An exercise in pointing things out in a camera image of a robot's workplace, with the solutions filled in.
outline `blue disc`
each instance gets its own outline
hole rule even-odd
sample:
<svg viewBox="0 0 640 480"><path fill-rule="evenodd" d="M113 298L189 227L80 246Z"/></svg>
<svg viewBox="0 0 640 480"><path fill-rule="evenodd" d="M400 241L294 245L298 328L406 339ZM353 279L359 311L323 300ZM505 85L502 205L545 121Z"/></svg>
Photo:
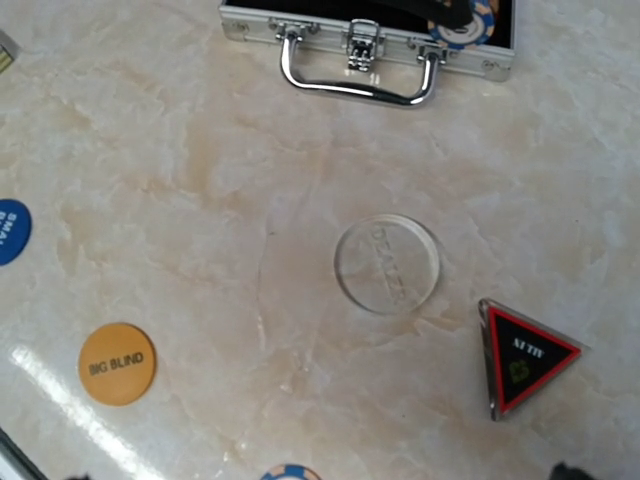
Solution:
<svg viewBox="0 0 640 480"><path fill-rule="evenodd" d="M16 259L31 235L31 214L17 200L0 200L0 265Z"/></svg>
<svg viewBox="0 0 640 480"><path fill-rule="evenodd" d="M281 478L297 478L298 480L321 480L317 473L302 465L290 463L272 468L260 480L279 480Z"/></svg>
<svg viewBox="0 0 640 480"><path fill-rule="evenodd" d="M448 29L429 22L429 35L443 47L463 50L486 43L493 35L495 19L489 0L471 0L473 21L458 29Z"/></svg>

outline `marble surface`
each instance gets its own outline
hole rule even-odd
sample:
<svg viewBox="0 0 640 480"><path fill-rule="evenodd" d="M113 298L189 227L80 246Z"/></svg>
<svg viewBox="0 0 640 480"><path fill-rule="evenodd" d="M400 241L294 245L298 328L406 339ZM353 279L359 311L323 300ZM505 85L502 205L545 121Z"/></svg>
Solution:
<svg viewBox="0 0 640 480"><path fill-rule="evenodd" d="M51 479L545 480L640 475L640 4L521 2L504 84L441 75L405 112L305 96L278 49L205 0L0 1L0 197L34 218L0 270L0 425ZM340 58L318 58L327 68ZM415 70L389 79L406 84ZM375 317L332 272L383 212L439 244L416 314ZM476 302L589 352L489 419ZM76 364L131 322L158 373L109 408Z"/></svg>

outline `triangular all-in button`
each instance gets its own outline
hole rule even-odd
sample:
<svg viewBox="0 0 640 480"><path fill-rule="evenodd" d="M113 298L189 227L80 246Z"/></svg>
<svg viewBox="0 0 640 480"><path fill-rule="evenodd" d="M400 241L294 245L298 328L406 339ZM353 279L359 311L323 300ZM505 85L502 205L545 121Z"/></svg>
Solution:
<svg viewBox="0 0 640 480"><path fill-rule="evenodd" d="M492 300L479 308L491 417L499 420L573 363L583 346Z"/></svg>

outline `clear acrylic disc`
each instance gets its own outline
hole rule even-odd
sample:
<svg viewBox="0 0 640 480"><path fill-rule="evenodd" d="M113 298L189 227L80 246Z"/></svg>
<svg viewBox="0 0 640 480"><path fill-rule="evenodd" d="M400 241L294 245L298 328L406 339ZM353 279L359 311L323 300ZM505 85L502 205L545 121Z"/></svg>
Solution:
<svg viewBox="0 0 640 480"><path fill-rule="evenodd" d="M343 292L380 315L409 313L433 292L438 250L426 228L402 215L376 215L351 226L334 258Z"/></svg>

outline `chrome handle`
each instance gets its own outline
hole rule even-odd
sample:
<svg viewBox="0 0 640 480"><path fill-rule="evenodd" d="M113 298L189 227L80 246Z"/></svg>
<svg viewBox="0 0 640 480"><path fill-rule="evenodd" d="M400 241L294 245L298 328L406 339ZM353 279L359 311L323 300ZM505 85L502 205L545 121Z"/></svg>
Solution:
<svg viewBox="0 0 640 480"><path fill-rule="evenodd" d="M305 80L296 69L292 67L298 45L303 40L302 35L300 35L299 32L291 30L280 38L282 40L282 54L280 55L280 69L282 70L282 74L291 85L305 92L383 103L394 107L414 108L422 105L429 95L431 95L435 87L436 73L440 59L436 53L429 52L425 54L424 47L417 57L418 62L423 64L420 88L413 95L404 96L378 87L353 82Z"/></svg>

